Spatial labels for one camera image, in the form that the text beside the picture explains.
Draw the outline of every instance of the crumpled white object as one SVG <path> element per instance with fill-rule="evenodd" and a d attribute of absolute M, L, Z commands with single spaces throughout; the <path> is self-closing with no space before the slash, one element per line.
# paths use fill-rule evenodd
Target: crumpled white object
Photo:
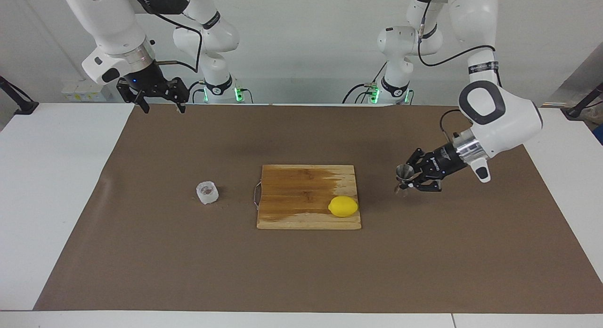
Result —
<path fill-rule="evenodd" d="M 218 188 L 210 180 L 207 180 L 206 182 L 201 182 L 196 187 L 196 195 L 198 195 L 199 200 L 203 204 L 214 203 L 218 200 L 219 197 Z"/>

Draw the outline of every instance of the yellow lemon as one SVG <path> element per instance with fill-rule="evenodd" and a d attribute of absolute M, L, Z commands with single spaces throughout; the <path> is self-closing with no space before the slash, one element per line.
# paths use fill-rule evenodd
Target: yellow lemon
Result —
<path fill-rule="evenodd" d="M 331 200 L 329 210 L 338 218 L 347 218 L 358 211 L 358 203 L 351 197 L 338 196 Z"/>

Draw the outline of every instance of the white wall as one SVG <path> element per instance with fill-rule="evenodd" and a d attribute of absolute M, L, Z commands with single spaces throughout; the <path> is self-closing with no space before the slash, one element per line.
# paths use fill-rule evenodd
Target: white wall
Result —
<path fill-rule="evenodd" d="M 403 25 L 409 0 L 216 0 L 241 34 L 227 53 L 232 72 L 256 102 L 338 103 L 356 83 L 370 81 L 384 61 L 376 46 L 383 27 Z M 497 48 L 507 90 L 543 103 L 601 43 L 603 0 L 500 0 Z M 442 52 L 459 51 L 448 10 Z M 0 0 L 0 73 L 35 98 L 59 102 L 61 80 L 81 79 L 76 66 L 95 45 L 64 0 Z M 139 21 L 157 41 L 158 59 L 192 62 L 171 41 L 172 26 L 154 16 Z M 439 68 L 418 64 L 416 104 L 454 105 L 467 83 L 464 59 Z M 166 76 L 198 78 L 184 68 Z M 8 103 L 0 96 L 0 103 Z"/>

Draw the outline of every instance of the white table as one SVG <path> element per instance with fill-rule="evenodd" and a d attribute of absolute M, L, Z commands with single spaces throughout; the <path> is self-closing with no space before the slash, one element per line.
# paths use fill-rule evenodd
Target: white table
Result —
<path fill-rule="evenodd" d="M 32 312 L 131 111 L 47 103 L 0 132 L 0 328 L 603 327 L 603 315 Z M 582 123 L 541 112 L 545 128 L 526 148 L 603 279 L 603 147 Z"/>

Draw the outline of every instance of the cutting board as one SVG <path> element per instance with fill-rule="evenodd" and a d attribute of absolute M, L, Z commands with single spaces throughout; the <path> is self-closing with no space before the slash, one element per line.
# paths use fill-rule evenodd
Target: cutting board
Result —
<path fill-rule="evenodd" d="M 329 211 L 333 197 L 358 202 L 353 165 L 264 165 L 258 229 L 357 230 L 360 210 L 347 218 Z"/>

